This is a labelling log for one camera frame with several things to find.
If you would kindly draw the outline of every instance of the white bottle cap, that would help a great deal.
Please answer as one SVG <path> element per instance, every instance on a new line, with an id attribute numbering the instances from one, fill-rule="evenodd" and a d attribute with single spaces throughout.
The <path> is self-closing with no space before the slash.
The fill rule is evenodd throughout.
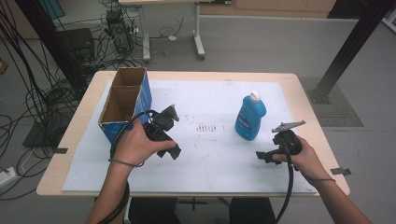
<path id="1" fill-rule="evenodd" d="M 252 91 L 250 94 L 250 101 L 253 103 L 258 103 L 262 99 L 262 96 L 257 91 Z"/>

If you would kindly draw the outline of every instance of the black pole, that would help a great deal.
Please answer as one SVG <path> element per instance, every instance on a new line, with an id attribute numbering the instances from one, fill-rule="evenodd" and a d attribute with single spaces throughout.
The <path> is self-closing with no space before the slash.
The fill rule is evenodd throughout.
<path id="1" fill-rule="evenodd" d="M 343 75 L 394 2 L 395 0 L 374 0 L 371 2 L 346 39 L 343 47 L 338 51 L 319 84 L 314 90 L 309 92 L 309 98 L 312 103 L 328 103 L 328 95 L 335 83 Z"/>
<path id="2" fill-rule="evenodd" d="M 70 57 L 57 34 L 55 25 L 38 0 L 15 0 L 26 19 L 35 29 L 76 93 L 81 99 L 88 87 L 76 62 Z"/>

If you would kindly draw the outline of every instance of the black controller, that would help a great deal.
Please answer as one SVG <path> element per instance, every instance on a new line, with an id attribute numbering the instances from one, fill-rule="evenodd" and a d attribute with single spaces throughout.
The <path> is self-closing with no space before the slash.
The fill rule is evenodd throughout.
<path id="1" fill-rule="evenodd" d="M 161 113 L 154 112 L 151 117 L 152 122 L 146 122 L 143 125 L 148 139 L 156 142 L 172 140 L 165 132 L 169 131 L 174 126 L 174 120 L 178 121 L 175 106 L 170 105 Z M 163 155 L 168 152 L 172 159 L 175 160 L 180 154 L 180 151 L 180 147 L 176 144 L 175 147 L 157 152 L 157 155 L 162 158 Z"/>
<path id="2" fill-rule="evenodd" d="M 256 155 L 259 160 L 265 160 L 266 163 L 274 162 L 276 165 L 278 165 L 282 162 L 274 161 L 272 159 L 272 156 L 274 154 L 299 154 L 303 147 L 296 134 L 292 130 L 290 130 L 290 128 L 294 128 L 303 124 L 305 124 L 305 121 L 295 123 L 281 123 L 279 127 L 273 129 L 272 132 L 277 133 L 273 141 L 275 145 L 279 145 L 279 148 L 269 152 L 256 151 Z"/>

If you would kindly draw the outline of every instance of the gray mat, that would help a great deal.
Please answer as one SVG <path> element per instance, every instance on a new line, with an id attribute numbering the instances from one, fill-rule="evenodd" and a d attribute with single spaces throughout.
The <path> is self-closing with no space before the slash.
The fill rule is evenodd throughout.
<path id="1" fill-rule="evenodd" d="M 307 91 L 312 91 L 320 82 L 318 77 L 299 79 L 307 95 Z M 332 88 L 329 99 L 329 104 L 311 103 L 321 127 L 363 127 L 363 123 L 337 85 Z"/>

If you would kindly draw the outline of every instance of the hand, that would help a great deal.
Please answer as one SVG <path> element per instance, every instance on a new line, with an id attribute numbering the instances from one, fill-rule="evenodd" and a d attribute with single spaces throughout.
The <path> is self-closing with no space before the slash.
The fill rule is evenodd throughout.
<path id="1" fill-rule="evenodd" d="M 297 135 L 297 138 L 302 144 L 303 150 L 298 155 L 291 155 L 293 164 L 300 170 L 306 177 L 311 179 L 328 179 L 331 178 L 326 170 L 323 168 L 317 153 L 306 142 L 305 139 Z M 286 155 L 275 154 L 273 155 L 275 161 L 287 161 Z"/>
<path id="2" fill-rule="evenodd" d="M 131 131 L 126 132 L 120 139 L 114 159 L 138 165 L 146 161 L 152 154 L 176 146 L 172 140 L 153 142 L 146 136 L 139 119 L 134 122 Z"/>

